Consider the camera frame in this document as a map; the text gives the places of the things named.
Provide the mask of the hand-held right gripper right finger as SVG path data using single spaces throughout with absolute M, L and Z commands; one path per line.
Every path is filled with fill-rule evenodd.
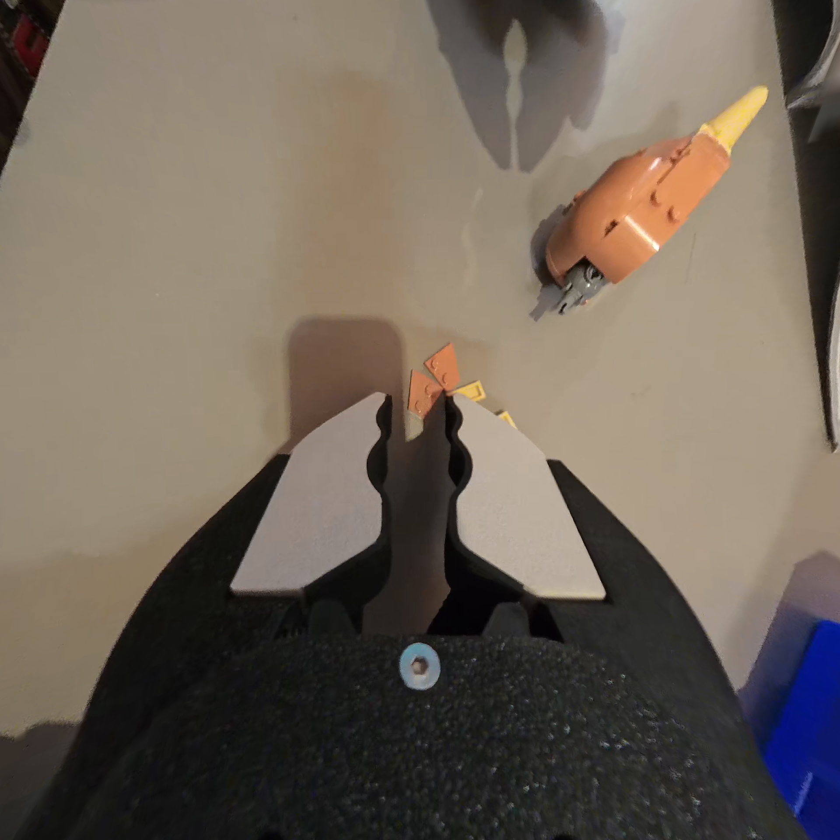
M 464 395 L 455 442 L 468 476 L 455 499 L 455 536 L 491 573 L 548 600 L 601 601 L 602 580 L 542 450 Z

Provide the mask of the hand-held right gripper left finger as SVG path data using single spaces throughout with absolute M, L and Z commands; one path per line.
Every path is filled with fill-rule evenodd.
M 230 585 L 235 595 L 302 595 L 382 533 L 382 494 L 368 459 L 386 442 L 374 392 L 331 417 L 292 449 Z

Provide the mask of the brown wedge plate brick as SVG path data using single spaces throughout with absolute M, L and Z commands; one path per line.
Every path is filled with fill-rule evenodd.
M 425 419 L 433 410 L 445 389 L 433 378 L 418 370 L 411 370 L 406 410 Z
M 461 377 L 453 343 L 447 343 L 429 356 L 424 362 L 424 367 L 445 392 L 452 392 L 459 387 Z

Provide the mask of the brown tan brick arm model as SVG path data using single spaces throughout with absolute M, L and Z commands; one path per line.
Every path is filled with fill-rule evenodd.
M 582 307 L 656 256 L 728 171 L 768 96 L 753 87 L 693 134 L 615 160 L 562 206 L 542 250 L 550 279 L 532 316 Z

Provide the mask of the grey desk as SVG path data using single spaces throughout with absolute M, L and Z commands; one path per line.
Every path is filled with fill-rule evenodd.
M 755 704 L 835 588 L 768 2 L 69 2 L 2 179 L 2 735 L 81 717 L 183 543 L 446 342 L 648 546 Z M 770 99 L 637 276 L 529 314 L 616 157 Z

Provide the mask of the blue plastic bin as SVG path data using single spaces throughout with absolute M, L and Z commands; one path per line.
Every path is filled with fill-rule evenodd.
M 780 610 L 738 695 L 773 782 L 808 837 L 838 839 L 838 623 Z

